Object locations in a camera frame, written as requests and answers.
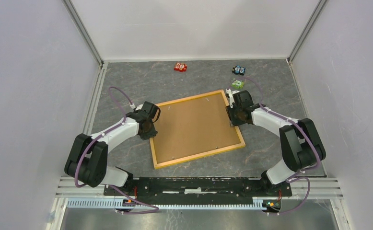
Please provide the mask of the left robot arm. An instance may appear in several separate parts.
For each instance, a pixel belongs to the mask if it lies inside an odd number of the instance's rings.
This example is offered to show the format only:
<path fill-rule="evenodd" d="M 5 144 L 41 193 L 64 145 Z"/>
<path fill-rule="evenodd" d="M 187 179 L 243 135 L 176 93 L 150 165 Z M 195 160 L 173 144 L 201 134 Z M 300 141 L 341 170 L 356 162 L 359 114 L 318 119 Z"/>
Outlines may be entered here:
<path fill-rule="evenodd" d="M 139 136 L 142 140 L 149 140 L 155 137 L 158 132 L 154 123 L 160 115 L 157 105 L 144 102 L 103 131 L 77 135 L 64 167 L 65 174 L 74 178 L 77 187 L 115 185 L 122 195 L 129 195 L 134 189 L 134 183 L 129 179 L 131 174 L 109 167 L 108 154 L 129 138 Z"/>

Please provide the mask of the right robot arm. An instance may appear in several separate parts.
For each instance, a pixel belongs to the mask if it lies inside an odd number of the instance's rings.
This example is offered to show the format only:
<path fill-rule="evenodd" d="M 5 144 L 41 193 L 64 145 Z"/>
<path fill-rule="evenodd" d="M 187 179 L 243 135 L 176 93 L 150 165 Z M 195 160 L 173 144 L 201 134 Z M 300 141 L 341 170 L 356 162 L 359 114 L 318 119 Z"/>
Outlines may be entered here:
<path fill-rule="evenodd" d="M 262 127 L 280 139 L 282 159 L 260 178 L 263 194 L 275 194 L 284 182 L 309 169 L 319 167 L 326 158 L 326 151 L 315 127 L 309 118 L 301 120 L 283 116 L 262 103 L 255 104 L 251 94 L 226 89 L 229 105 L 226 111 L 231 126 L 244 124 Z"/>

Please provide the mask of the green toy block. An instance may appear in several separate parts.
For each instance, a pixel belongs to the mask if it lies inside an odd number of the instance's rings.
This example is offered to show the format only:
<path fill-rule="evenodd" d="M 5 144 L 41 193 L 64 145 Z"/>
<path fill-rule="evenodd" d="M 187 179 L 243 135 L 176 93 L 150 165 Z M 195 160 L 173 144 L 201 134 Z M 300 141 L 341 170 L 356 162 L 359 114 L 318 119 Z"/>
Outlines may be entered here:
<path fill-rule="evenodd" d="M 241 79 L 235 79 L 231 83 L 231 87 L 237 90 L 241 90 L 245 85 L 245 81 Z"/>

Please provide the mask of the black blue toy block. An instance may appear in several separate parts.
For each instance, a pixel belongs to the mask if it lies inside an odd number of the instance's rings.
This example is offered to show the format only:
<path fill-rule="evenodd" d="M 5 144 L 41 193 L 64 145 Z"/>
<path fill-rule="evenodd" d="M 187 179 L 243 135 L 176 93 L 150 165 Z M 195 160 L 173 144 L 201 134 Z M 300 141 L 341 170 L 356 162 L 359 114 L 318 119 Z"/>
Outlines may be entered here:
<path fill-rule="evenodd" d="M 245 75 L 245 71 L 246 71 L 246 68 L 245 67 L 242 67 L 242 66 L 239 66 L 239 65 L 236 65 L 232 68 L 232 73 L 235 74 L 235 75 Z"/>

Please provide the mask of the red toy block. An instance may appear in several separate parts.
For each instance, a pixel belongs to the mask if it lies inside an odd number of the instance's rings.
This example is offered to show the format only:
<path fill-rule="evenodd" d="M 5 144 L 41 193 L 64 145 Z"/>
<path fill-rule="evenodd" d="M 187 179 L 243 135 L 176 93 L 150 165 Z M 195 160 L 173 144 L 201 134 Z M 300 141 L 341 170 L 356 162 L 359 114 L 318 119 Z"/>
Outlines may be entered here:
<path fill-rule="evenodd" d="M 175 63 L 174 71 L 185 72 L 186 70 L 187 70 L 187 64 L 180 63 L 180 62 Z"/>

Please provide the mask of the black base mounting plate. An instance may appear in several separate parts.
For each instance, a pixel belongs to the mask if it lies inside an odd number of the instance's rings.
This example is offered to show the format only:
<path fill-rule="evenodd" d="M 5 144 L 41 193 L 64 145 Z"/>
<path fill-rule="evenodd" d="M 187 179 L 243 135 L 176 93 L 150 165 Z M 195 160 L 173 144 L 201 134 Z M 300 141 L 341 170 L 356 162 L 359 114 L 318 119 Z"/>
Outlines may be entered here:
<path fill-rule="evenodd" d="M 120 190 L 150 205 L 248 205 L 254 197 L 291 197 L 288 183 L 256 177 L 140 177 Z"/>

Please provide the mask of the aluminium rail base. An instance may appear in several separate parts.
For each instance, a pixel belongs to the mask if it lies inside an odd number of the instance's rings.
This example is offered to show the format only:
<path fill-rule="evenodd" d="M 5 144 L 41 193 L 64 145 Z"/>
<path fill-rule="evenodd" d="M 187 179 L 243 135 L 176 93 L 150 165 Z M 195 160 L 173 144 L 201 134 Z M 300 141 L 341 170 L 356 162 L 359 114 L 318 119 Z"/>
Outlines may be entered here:
<path fill-rule="evenodd" d="M 112 195 L 104 195 L 106 187 L 99 185 L 96 188 L 77 188 L 73 180 L 61 178 L 56 192 L 57 198 L 66 198 L 67 206 L 74 208 L 114 208 L 120 210 L 152 210 L 153 207 L 164 209 L 203 209 L 203 210 L 262 210 L 270 204 L 275 204 L 277 196 L 243 196 L 237 192 L 200 192 L 198 189 L 189 189 L 186 192 L 164 192 L 153 194 L 143 201 L 141 194 L 137 194 L 139 204 L 122 196 L 116 190 Z M 299 180 L 291 183 L 286 190 L 288 195 L 283 200 L 302 202 L 312 200 L 343 199 L 343 193 L 333 178 L 310 178 L 307 182 Z"/>

